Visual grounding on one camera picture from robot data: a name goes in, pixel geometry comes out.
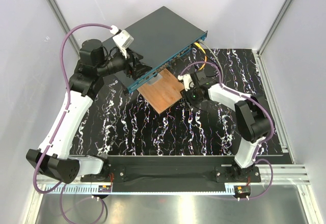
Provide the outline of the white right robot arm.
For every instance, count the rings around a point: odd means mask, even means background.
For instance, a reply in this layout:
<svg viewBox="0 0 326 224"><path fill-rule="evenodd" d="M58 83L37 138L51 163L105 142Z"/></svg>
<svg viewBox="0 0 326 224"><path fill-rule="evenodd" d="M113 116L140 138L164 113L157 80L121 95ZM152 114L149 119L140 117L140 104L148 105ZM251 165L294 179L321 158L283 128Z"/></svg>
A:
<svg viewBox="0 0 326 224"><path fill-rule="evenodd" d="M236 181L245 180L255 165L258 148L274 132L265 98L231 89L207 77L203 71L179 75L178 80L183 83L184 89L180 93L189 107L197 107L203 101L214 101L235 112L241 141L228 173Z"/></svg>

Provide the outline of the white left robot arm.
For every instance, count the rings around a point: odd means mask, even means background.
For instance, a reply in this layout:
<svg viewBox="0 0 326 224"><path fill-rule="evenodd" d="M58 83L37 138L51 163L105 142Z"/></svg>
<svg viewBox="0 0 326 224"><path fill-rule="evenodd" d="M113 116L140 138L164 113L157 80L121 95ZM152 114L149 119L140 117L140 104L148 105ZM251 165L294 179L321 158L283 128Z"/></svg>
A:
<svg viewBox="0 0 326 224"><path fill-rule="evenodd" d="M112 50L114 54L97 39L82 44L74 74L69 78L69 90L49 134L37 149L29 149L26 153L36 174L67 184L81 175L92 174L98 181L110 176L104 158L71 156L70 147L82 118L104 85L105 76L124 72L137 80L152 69L142 62L143 55L130 48L126 53L118 46Z"/></svg>

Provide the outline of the dark grey network switch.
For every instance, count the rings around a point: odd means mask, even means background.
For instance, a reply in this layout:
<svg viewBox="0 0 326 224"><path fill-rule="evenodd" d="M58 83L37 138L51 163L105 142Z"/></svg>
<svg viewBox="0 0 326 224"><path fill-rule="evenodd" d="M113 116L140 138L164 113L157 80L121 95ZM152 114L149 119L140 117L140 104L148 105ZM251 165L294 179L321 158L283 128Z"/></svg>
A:
<svg viewBox="0 0 326 224"><path fill-rule="evenodd" d="M207 31L165 6L128 26L126 31L134 38L129 48L142 55L141 62L152 69L136 80L123 72L116 73L115 76L123 84L125 95L134 92L185 55L193 43L207 37Z"/></svg>

